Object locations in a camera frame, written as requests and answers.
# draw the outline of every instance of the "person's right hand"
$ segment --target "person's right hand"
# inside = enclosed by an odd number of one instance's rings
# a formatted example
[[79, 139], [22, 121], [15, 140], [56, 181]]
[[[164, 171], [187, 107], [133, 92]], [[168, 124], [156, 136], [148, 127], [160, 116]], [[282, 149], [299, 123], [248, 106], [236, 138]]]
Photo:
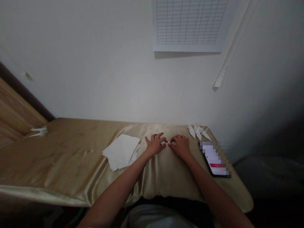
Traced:
[[189, 148], [189, 138], [186, 138], [183, 135], [173, 136], [168, 146], [184, 161], [192, 157]]

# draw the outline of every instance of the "forearm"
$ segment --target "forearm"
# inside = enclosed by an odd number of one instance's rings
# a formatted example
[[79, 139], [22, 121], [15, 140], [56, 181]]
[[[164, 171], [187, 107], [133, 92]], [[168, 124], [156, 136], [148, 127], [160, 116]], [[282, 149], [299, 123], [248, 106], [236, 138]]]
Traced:
[[143, 153], [99, 196], [78, 228], [109, 226], [126, 202], [132, 188], [151, 156]]
[[210, 210], [222, 227], [254, 227], [234, 201], [191, 156], [185, 160]]

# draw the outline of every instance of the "white wall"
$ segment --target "white wall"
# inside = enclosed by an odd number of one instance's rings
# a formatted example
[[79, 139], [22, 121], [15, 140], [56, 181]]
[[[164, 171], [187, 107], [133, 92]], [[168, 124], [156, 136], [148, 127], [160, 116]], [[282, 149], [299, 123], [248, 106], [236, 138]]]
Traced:
[[301, 0], [259, 1], [216, 92], [222, 55], [153, 53], [150, 1], [2, 0], [0, 48], [56, 117], [204, 124], [235, 161], [303, 106], [287, 100], [248, 134], [303, 75], [303, 12]]

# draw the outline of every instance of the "hand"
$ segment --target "hand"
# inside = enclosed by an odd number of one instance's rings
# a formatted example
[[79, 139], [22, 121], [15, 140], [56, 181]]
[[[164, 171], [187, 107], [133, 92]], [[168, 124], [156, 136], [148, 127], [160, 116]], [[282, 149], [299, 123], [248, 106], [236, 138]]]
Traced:
[[183, 135], [173, 136], [168, 146], [184, 161], [192, 157], [189, 148], [189, 138]]
[[163, 134], [164, 133], [162, 132], [162, 133], [159, 133], [159, 134], [152, 135], [151, 136], [151, 141], [149, 141], [148, 138], [145, 136], [145, 139], [146, 139], [146, 142], [147, 142], [147, 145], [148, 145], [147, 149], [146, 149], [146, 152], [151, 157], [158, 154], [159, 152], [162, 151], [162, 149], [164, 149], [166, 147], [166, 144], [161, 145], [162, 141], [165, 141], [166, 143], [168, 142], [165, 137], [161, 138], [161, 136]]

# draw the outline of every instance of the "paper scrap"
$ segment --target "paper scrap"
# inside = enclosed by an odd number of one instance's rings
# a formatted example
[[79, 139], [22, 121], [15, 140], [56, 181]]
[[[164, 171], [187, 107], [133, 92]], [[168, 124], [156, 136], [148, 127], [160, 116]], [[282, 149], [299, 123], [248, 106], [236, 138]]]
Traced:
[[191, 125], [188, 126], [188, 130], [189, 130], [189, 132], [190, 132], [190, 135], [191, 135], [193, 138], [195, 138], [195, 132], [194, 132], [193, 127], [191, 127]]
[[207, 139], [209, 139], [210, 141], [212, 141], [211, 138], [209, 137], [209, 135], [207, 134], [207, 130], [208, 130], [208, 128], [207, 128], [206, 130], [203, 130], [203, 129], [201, 128], [200, 132], [201, 132], [201, 134], [202, 134], [203, 136], [205, 136]]
[[40, 132], [37, 133], [37, 134], [31, 135], [31, 136], [29, 136], [29, 137], [33, 137], [33, 136], [44, 136], [44, 135], [48, 132], [46, 126], [44, 126], [43, 128], [32, 128], [31, 131], [40, 131]]
[[200, 129], [202, 129], [200, 126], [194, 125], [194, 132], [196, 136], [199, 138], [199, 140], [202, 140], [202, 135], [200, 134]]

